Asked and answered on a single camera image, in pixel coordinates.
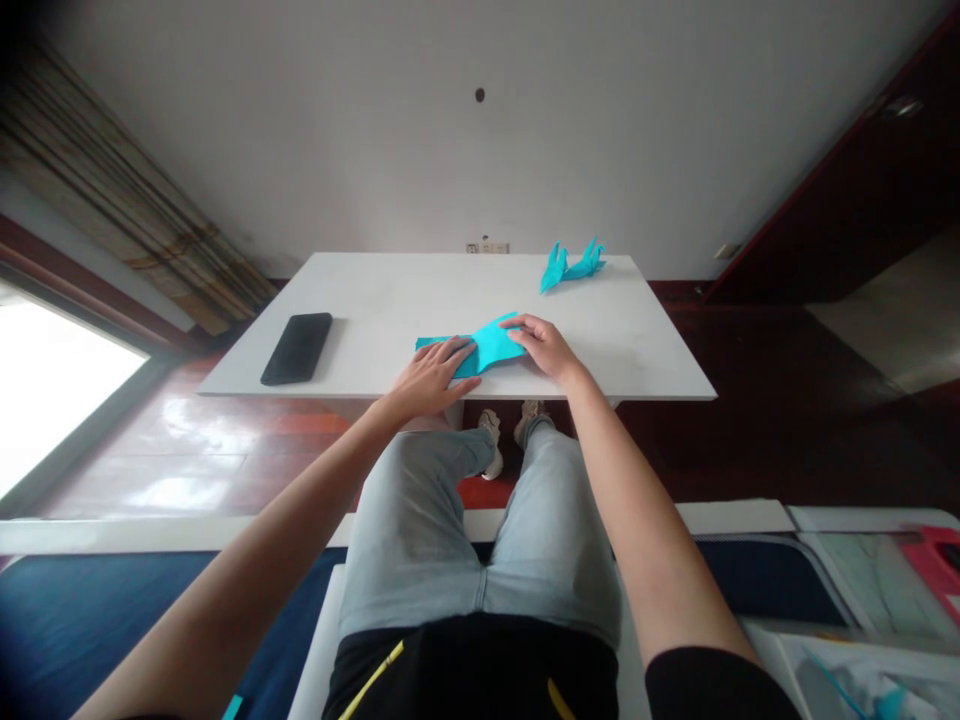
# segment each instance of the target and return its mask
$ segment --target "curtain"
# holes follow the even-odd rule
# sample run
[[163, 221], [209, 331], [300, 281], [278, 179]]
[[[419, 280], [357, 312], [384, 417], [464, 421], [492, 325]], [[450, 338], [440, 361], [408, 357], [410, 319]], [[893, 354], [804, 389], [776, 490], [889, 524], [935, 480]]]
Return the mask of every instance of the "curtain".
[[0, 161], [211, 335], [276, 289], [44, 43], [28, 45], [0, 107]]

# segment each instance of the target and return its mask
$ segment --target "pink object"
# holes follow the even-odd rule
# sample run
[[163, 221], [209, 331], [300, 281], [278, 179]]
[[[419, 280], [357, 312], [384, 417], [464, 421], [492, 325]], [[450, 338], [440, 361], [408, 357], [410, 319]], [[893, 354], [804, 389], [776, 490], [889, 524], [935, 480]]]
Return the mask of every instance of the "pink object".
[[960, 625], [960, 573], [943, 557], [939, 545], [952, 545], [960, 553], [960, 533], [940, 527], [920, 528], [923, 539], [900, 549], [937, 596], [937, 600]]

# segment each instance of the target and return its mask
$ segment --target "wall socket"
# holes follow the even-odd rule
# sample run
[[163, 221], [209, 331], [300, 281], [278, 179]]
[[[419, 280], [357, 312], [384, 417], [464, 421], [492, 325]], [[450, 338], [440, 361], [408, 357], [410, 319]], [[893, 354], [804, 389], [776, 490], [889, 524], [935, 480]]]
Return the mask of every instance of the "wall socket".
[[481, 243], [467, 243], [467, 252], [480, 255], [509, 255], [510, 243], [494, 243], [488, 240]]

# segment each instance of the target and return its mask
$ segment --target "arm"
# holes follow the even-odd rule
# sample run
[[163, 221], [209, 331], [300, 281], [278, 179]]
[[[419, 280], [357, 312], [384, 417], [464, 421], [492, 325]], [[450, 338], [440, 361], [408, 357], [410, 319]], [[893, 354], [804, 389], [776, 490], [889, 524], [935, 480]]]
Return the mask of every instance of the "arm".
[[673, 501], [563, 336], [531, 315], [503, 326], [567, 394], [645, 665], [688, 645], [757, 662]]
[[397, 431], [480, 384], [448, 388], [474, 345], [421, 348], [393, 389], [257, 516], [157, 621], [75, 718], [220, 718], [263, 636]]

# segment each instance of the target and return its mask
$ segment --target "left hand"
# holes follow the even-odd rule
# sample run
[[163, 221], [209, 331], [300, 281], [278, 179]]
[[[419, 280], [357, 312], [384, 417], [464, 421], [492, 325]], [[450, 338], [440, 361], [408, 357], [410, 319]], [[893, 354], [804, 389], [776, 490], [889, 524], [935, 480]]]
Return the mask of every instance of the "left hand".
[[449, 387], [460, 363], [476, 349], [470, 338], [457, 335], [425, 345], [400, 373], [384, 401], [408, 420], [446, 410], [480, 384], [480, 378], [472, 377]]

